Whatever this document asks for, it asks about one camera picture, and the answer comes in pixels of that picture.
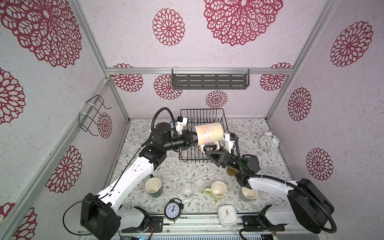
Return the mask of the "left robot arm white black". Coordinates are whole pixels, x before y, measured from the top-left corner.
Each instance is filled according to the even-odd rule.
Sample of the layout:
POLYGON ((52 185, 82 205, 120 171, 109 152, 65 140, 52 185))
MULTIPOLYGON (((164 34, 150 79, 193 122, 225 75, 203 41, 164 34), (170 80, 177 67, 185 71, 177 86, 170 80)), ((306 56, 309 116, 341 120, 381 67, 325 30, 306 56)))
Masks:
POLYGON ((80 224, 99 240, 109 240, 128 228, 146 229, 149 213, 140 207, 121 208, 135 187, 166 159, 168 151, 185 150, 197 145, 197 133, 177 131, 168 123, 159 123, 132 165, 98 194, 87 194, 82 201, 80 224))

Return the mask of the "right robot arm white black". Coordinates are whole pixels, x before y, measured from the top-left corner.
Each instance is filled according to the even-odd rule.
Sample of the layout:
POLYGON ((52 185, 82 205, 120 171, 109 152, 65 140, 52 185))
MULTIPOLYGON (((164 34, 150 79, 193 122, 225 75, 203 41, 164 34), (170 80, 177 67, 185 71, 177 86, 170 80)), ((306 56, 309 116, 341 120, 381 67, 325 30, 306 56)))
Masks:
POLYGON ((238 170, 236 179, 241 187, 266 192, 289 202, 288 210, 273 211, 271 207, 266 210, 265 217, 270 224, 277 227, 301 225, 314 234, 337 232, 332 218, 334 206, 310 180, 285 181, 259 175, 259 159, 254 155, 235 155, 225 151, 206 151, 205 154, 217 167, 238 170))

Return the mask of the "pink iridescent mug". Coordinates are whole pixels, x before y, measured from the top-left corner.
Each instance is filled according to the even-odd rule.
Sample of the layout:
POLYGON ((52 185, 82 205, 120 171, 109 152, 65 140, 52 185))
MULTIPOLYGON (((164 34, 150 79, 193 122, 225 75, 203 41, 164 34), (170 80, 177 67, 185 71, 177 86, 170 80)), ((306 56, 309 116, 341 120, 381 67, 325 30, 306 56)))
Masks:
POLYGON ((206 152, 204 147, 211 144, 216 145, 214 151, 220 149, 220 141, 224 138, 224 129, 220 123, 197 125, 193 130, 198 135, 198 146, 202 153, 206 152))

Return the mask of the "light green mug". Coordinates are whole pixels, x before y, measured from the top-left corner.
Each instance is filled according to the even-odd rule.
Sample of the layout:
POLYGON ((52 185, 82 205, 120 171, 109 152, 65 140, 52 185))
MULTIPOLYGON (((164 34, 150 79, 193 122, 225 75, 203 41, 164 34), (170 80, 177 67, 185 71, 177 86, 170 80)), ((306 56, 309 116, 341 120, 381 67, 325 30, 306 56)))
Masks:
POLYGON ((210 188, 204 189, 203 193, 214 199, 215 201, 222 200, 228 192, 227 185, 221 181, 214 182, 210 188))

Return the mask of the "dark green mug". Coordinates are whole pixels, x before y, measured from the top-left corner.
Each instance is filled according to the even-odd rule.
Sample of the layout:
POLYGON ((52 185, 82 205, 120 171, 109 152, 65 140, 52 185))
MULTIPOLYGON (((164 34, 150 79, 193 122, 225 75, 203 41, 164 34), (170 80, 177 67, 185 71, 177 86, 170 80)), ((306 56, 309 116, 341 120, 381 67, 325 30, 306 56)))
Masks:
POLYGON ((150 175, 150 178, 145 183, 146 192, 153 198, 158 198, 162 195, 162 182, 159 178, 150 175))

